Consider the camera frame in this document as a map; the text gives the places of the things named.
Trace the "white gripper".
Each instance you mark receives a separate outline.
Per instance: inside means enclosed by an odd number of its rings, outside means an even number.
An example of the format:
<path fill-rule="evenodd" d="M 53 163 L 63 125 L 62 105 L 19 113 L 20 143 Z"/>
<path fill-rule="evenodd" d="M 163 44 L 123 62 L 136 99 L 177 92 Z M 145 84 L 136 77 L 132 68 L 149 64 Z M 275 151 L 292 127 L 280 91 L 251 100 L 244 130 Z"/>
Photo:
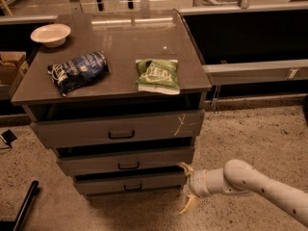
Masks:
<path fill-rule="evenodd" d="M 211 195 L 211 193 L 207 187 L 206 169 L 194 171 L 190 165 L 184 162 L 179 163 L 178 166 L 184 169 L 184 173 L 187 177 L 190 177 L 189 187 L 194 194 L 187 195 L 186 204 L 180 211 L 181 215 L 185 215 L 197 206 L 199 197 L 208 197 Z"/>

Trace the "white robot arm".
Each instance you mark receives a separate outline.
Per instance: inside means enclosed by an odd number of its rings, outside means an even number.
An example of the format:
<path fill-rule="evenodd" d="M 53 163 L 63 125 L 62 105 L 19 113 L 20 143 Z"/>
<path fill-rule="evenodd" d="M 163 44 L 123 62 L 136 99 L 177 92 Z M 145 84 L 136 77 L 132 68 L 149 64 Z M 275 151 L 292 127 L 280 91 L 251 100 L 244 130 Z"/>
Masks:
<path fill-rule="evenodd" d="M 201 198 L 212 194 L 257 193 L 308 226 L 308 194 L 267 177 L 245 161 L 229 160 L 222 168 L 211 170 L 196 170 L 186 163 L 179 163 L 178 166 L 184 169 L 191 191 L 181 214 L 190 212 Z"/>

